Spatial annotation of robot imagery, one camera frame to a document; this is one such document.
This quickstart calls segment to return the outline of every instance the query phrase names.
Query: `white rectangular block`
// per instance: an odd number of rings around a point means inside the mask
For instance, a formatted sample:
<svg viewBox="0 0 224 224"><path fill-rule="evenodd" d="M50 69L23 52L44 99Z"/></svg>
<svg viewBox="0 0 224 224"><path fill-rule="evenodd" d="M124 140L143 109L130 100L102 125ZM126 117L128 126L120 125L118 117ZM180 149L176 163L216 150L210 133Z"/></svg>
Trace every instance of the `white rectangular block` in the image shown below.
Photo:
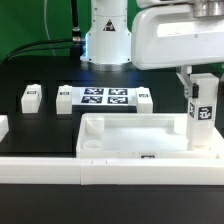
<svg viewBox="0 0 224 224"><path fill-rule="evenodd" d="M0 142L9 131L8 118L6 115L0 115Z"/></svg>
<svg viewBox="0 0 224 224"><path fill-rule="evenodd" d="M72 114L72 86L60 86L56 99L57 114Z"/></svg>
<svg viewBox="0 0 224 224"><path fill-rule="evenodd" d="M41 86L37 84L28 85L21 99L23 113L38 113L41 99Z"/></svg>
<svg viewBox="0 0 224 224"><path fill-rule="evenodd" d="M222 160L119 160L118 185L223 185Z"/></svg>
<svg viewBox="0 0 224 224"><path fill-rule="evenodd" d="M212 74L191 75L199 85L198 99L189 99L187 138L189 150L210 147L213 136L219 79Z"/></svg>
<svg viewBox="0 0 224 224"><path fill-rule="evenodd" d="M81 162L73 158L0 158L0 183L80 184Z"/></svg>
<svg viewBox="0 0 224 224"><path fill-rule="evenodd" d="M136 89L137 113L153 113L153 101L149 89Z"/></svg>

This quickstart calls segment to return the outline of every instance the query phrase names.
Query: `white tray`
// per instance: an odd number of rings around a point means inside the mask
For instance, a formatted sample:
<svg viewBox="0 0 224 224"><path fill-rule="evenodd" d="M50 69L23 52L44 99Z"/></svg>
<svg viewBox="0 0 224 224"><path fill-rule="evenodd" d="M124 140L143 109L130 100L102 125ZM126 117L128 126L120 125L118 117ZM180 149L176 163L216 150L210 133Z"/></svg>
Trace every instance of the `white tray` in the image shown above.
<svg viewBox="0 0 224 224"><path fill-rule="evenodd" d="M186 114L85 114L78 158L217 158L224 150L218 131L209 150L188 151Z"/></svg>

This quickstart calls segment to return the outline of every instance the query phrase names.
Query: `small white block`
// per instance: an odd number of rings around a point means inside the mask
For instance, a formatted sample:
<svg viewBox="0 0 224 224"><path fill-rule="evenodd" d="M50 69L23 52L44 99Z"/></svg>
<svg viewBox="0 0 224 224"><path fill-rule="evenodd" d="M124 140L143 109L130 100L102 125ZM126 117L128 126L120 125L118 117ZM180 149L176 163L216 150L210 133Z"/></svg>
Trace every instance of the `small white block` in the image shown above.
<svg viewBox="0 0 224 224"><path fill-rule="evenodd" d="M174 133L177 135L186 135L187 119L185 117L176 117L174 121Z"/></svg>
<svg viewBox="0 0 224 224"><path fill-rule="evenodd" d="M5 115L0 116L0 142L9 131L8 118Z"/></svg>
<svg viewBox="0 0 224 224"><path fill-rule="evenodd" d="M86 120L86 130L88 134L96 135L104 133L104 117L89 115Z"/></svg>
<svg viewBox="0 0 224 224"><path fill-rule="evenodd" d="M60 86L56 100L57 114L72 114L72 86Z"/></svg>
<svg viewBox="0 0 224 224"><path fill-rule="evenodd" d="M149 89L140 87L136 89L137 113L153 113L153 101Z"/></svg>
<svg viewBox="0 0 224 224"><path fill-rule="evenodd" d="M38 113L41 99L41 86L28 85L21 99L23 113Z"/></svg>

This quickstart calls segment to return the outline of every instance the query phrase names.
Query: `green background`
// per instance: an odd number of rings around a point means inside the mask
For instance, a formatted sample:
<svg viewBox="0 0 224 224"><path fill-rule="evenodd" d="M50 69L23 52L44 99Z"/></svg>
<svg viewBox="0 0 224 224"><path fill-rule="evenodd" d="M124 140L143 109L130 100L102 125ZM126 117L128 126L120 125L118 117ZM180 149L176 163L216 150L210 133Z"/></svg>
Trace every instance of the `green background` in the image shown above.
<svg viewBox="0 0 224 224"><path fill-rule="evenodd" d="M91 26L91 0L77 0L80 28L85 34ZM140 9L136 0L128 1L128 27ZM48 0L48 30L51 39L70 38L72 15L70 0ZM44 27L44 0L0 0L0 60L13 49L35 41L47 40ZM56 51L66 55L68 51Z"/></svg>

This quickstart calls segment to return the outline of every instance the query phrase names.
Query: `black surface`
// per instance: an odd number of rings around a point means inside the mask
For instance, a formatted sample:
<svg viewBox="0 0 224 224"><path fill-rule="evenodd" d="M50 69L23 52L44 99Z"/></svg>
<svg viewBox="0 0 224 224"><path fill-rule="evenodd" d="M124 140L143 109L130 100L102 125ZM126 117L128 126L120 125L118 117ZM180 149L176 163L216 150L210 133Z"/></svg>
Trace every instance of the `black surface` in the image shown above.
<svg viewBox="0 0 224 224"><path fill-rule="evenodd" d="M196 68L215 71L212 66ZM29 84L42 86L39 113L24 115L21 98ZM67 57L18 57L0 67L0 113L8 114L10 132L0 143L4 156L74 156L80 119L86 112L136 112L133 107L73 107L71 116L56 115L60 85L76 87L148 87L156 113L183 113L187 101L175 69L97 72L82 69Z"/></svg>
<svg viewBox="0 0 224 224"><path fill-rule="evenodd" d="M216 70L195 67L194 73L199 72ZM43 86L40 113L22 115L20 99L31 83ZM103 73L80 69L68 58L20 57L0 67L0 113L9 115L10 125L1 155L73 156L81 115L97 108L74 108L72 116L56 116L57 88L63 84L144 86L151 89L154 112L186 112L175 69ZM223 105L220 97L219 130L224 129ZM223 224L223 211L224 186L0 185L0 224Z"/></svg>

